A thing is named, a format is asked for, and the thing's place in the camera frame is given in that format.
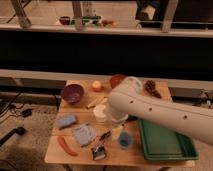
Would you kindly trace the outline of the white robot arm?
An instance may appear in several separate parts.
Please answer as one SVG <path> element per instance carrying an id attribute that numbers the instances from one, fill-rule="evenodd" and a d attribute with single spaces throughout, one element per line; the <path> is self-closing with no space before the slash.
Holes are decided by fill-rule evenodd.
<path id="1" fill-rule="evenodd" d="M 143 83 L 126 77 L 108 94 L 113 118 L 134 115 L 213 146 L 213 110 L 142 94 Z"/>

